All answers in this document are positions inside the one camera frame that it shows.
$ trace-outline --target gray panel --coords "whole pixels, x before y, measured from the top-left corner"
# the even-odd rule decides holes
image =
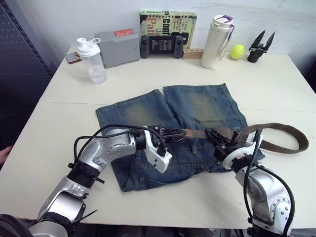
[[[54,75],[56,72],[56,66],[52,61],[52,57],[54,57],[53,52],[51,51],[48,42],[45,39],[39,38],[35,32],[33,31],[31,25],[25,18],[23,12],[17,4],[17,0],[0,0],[0,2],[4,2],[3,6],[5,7],[7,13],[9,15],[14,15],[12,20],[14,23],[17,23],[22,30],[24,36],[26,36],[28,42],[31,42],[30,46],[32,50],[37,54],[41,60],[41,62],[47,68],[48,74]]]
[[[0,74],[47,74],[21,32],[0,5]]]
[[[50,78],[48,74],[0,75],[0,108],[36,104]]]

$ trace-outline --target white lid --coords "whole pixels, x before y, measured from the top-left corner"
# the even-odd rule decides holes
[[[214,19],[211,24],[215,27],[229,29],[233,23],[234,20],[232,17],[228,15],[217,15],[214,16]]]
[[[100,48],[98,42],[101,40],[99,38],[94,38],[92,40],[86,41],[85,38],[77,39],[77,53],[80,57],[91,57],[100,53]]]

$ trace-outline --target jeans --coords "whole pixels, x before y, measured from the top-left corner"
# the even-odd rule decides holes
[[[189,129],[247,126],[225,84],[167,86],[163,91],[164,96],[156,89],[97,109],[100,126],[111,123]],[[147,162],[144,151],[114,160],[112,167],[121,190],[146,190],[181,182],[203,171],[228,171],[216,165],[214,147],[206,139],[184,139],[167,147],[172,159],[163,174]]]

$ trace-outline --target white table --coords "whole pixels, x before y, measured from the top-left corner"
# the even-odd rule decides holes
[[[107,74],[105,83],[92,84],[82,63],[68,65],[63,61],[0,172],[0,213],[37,217],[48,195],[70,171],[67,164],[73,161],[75,138],[99,128],[95,110],[100,106],[164,85],[226,82],[248,124],[290,124],[309,139],[307,151],[296,155],[264,151],[263,162],[294,193],[293,227],[316,227],[316,97],[288,56],[264,55],[256,64],[224,58],[214,70],[201,68],[198,60],[149,58],[108,69]],[[296,141],[282,132],[268,129],[264,135],[279,145],[297,148]],[[237,229],[249,226],[242,188],[232,172],[202,173],[182,183],[128,193],[120,191],[111,166],[99,177],[106,184],[96,182],[85,200],[86,213],[98,211],[84,222]]]

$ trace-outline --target belt strap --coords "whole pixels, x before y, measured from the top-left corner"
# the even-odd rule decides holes
[[[285,147],[280,147],[276,144],[273,144],[271,142],[263,140],[261,142],[261,145],[260,145],[260,148],[262,148],[262,149],[265,149],[265,150],[268,150],[271,152],[284,153],[284,154],[295,154],[295,153],[305,151],[309,146],[309,142],[308,142],[306,136],[300,130],[298,130],[290,125],[285,125],[285,124],[276,123],[276,122],[265,123],[265,124],[256,124],[256,125],[252,125],[249,127],[241,128],[242,134],[240,135],[240,137],[238,139],[238,143],[245,143],[245,141],[247,140],[248,134],[255,132],[257,130],[257,128],[259,128],[259,127],[262,129],[273,128],[273,129],[287,132],[288,134],[292,135],[297,140],[298,145],[299,145],[298,150],[292,150],[292,149],[288,149]],[[187,132],[187,137],[206,138],[206,134],[205,134],[204,130],[189,130],[189,129],[185,129],[185,130]],[[229,139],[231,139],[233,137],[233,134],[234,134],[234,131],[231,130],[230,128],[227,128],[227,127],[217,127],[217,128],[215,128],[215,130],[217,130],[224,137],[227,137]]]

